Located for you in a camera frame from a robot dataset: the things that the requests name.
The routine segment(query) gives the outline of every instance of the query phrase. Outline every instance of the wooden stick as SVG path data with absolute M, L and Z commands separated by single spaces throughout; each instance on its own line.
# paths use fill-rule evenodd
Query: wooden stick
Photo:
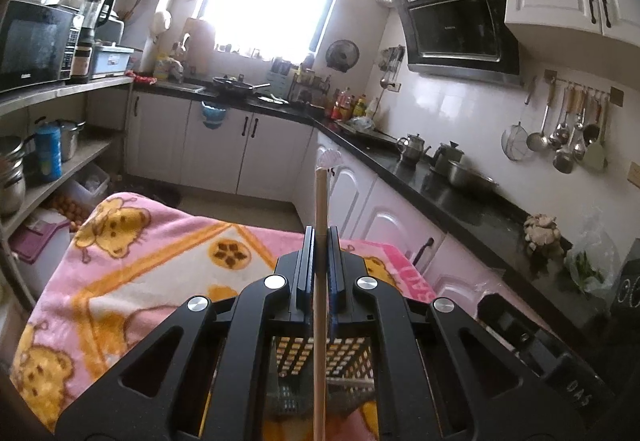
M 316 280 L 314 284 L 314 441 L 324 441 L 326 418 L 326 231 L 327 176 L 325 168 L 316 169 Z

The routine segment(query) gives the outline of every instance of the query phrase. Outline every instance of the electrical socket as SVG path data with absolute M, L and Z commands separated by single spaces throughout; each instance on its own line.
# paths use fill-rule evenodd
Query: electrical socket
M 640 165 L 638 163 L 631 162 L 629 167 L 629 175 L 626 177 L 629 183 L 633 183 L 640 188 Z

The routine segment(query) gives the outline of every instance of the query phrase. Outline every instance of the blue can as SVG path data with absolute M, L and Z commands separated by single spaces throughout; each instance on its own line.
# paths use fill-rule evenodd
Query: blue can
M 47 182 L 62 176 L 62 151 L 60 150 L 60 128 L 56 124 L 45 124 L 36 129 L 36 153 L 40 172 Z

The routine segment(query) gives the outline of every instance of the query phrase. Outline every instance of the kitchen counter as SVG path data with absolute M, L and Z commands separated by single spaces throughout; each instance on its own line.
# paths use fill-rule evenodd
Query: kitchen counter
M 134 89 L 208 101 L 314 126 L 372 169 L 425 217 L 450 233 L 494 270 L 565 342 L 578 351 L 598 343 L 590 329 L 593 319 L 602 315 L 603 301 L 579 293 L 561 264 L 532 259 L 526 254 L 522 224 L 527 213 L 522 209 L 499 196 L 485 202 L 470 198 L 452 188 L 444 177 L 432 172 L 428 163 L 407 167 L 399 162 L 395 149 L 364 142 L 324 117 L 322 111 L 216 94 L 207 82 L 187 81 L 205 85 L 207 89 L 198 94 L 157 86 L 136 85 Z M 570 244 L 565 241 L 564 246 L 567 249 Z

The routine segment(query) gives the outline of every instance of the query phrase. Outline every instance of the wooden shelf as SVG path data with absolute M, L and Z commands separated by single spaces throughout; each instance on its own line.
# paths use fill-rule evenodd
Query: wooden shelf
M 94 80 L 88 84 L 58 85 L 56 87 L 52 87 L 51 84 L 43 84 L 33 88 L 10 91 L 8 94 L 0 95 L 0 116 L 24 107 L 52 100 L 53 98 L 62 98 L 87 91 L 95 91 L 96 89 L 103 89 L 105 87 L 126 85 L 132 82 L 133 78 L 118 76 L 115 78 Z
M 71 160 L 62 164 L 62 177 L 51 183 L 28 188 L 24 197 L 24 203 L 22 203 L 20 210 L 15 212 L 14 215 L 2 220 L 2 231 L 4 232 L 4 236 L 9 238 L 9 236 L 18 228 L 20 223 L 24 221 L 27 216 L 47 197 L 49 197 L 56 188 L 62 185 L 62 183 L 69 179 L 84 165 L 100 156 L 100 154 L 103 153 L 112 142 L 113 137 L 82 138 L 81 135 L 81 141 L 78 144 L 76 154 L 71 158 Z

